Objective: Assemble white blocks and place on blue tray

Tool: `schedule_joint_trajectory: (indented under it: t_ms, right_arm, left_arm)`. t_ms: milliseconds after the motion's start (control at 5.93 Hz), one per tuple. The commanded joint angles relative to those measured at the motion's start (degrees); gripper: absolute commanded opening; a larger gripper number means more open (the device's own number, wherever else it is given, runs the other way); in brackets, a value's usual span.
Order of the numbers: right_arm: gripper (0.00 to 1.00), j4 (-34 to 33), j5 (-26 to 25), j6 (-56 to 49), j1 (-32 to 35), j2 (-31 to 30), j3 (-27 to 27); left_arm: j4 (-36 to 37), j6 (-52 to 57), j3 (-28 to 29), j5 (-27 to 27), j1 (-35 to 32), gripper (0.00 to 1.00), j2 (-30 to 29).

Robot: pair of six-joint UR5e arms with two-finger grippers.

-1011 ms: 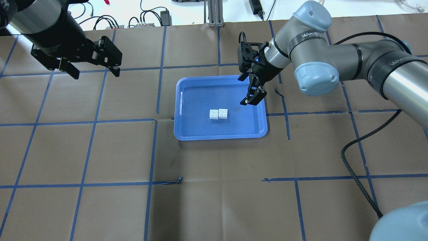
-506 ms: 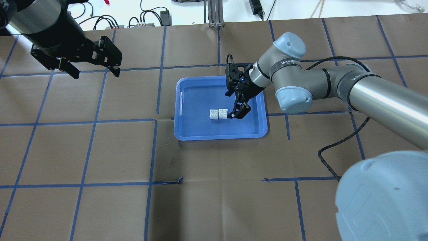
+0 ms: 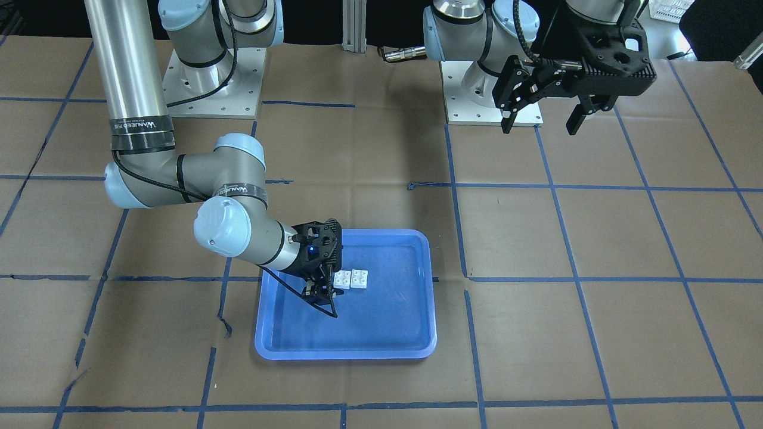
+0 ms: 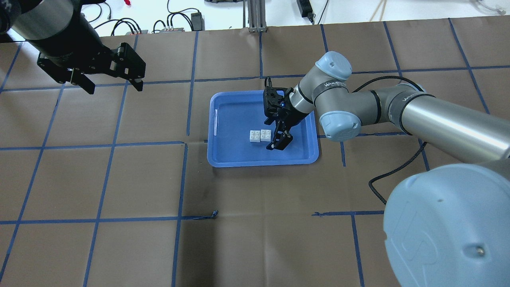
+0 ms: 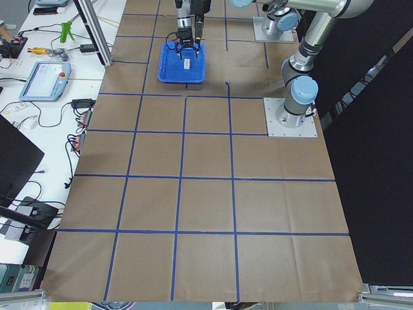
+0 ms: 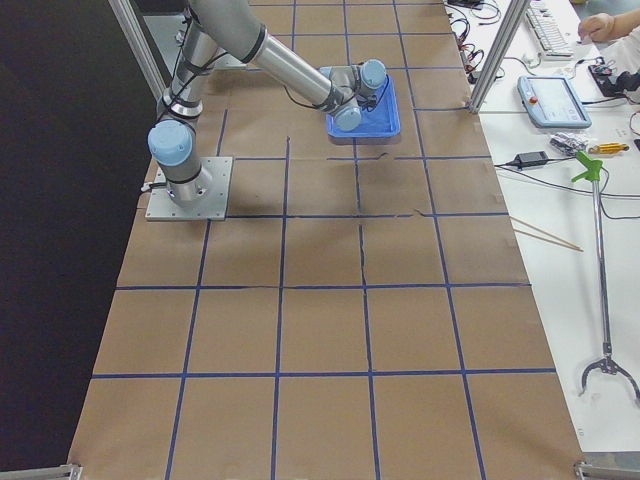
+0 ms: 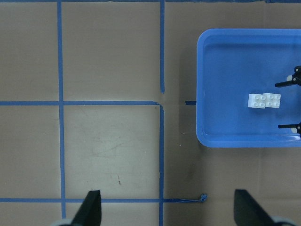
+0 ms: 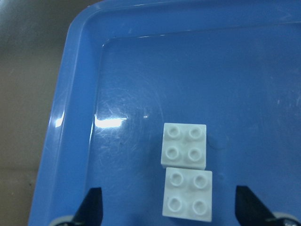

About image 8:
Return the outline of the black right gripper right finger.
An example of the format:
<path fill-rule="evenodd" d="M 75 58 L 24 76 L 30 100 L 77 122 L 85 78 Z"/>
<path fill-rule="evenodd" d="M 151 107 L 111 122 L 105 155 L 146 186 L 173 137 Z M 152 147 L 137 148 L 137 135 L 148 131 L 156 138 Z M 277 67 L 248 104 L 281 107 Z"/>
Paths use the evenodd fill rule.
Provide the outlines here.
<path fill-rule="evenodd" d="M 247 186 L 237 186 L 235 216 L 241 226 L 274 226 L 275 216 Z"/>

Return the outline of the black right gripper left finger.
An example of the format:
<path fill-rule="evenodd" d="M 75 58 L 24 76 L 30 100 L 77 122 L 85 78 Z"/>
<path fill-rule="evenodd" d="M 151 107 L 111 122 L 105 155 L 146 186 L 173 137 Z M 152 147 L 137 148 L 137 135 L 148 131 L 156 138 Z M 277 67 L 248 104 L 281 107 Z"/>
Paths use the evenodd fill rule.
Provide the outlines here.
<path fill-rule="evenodd" d="M 103 220 L 101 187 L 90 188 L 71 220 L 72 226 L 100 226 Z"/>

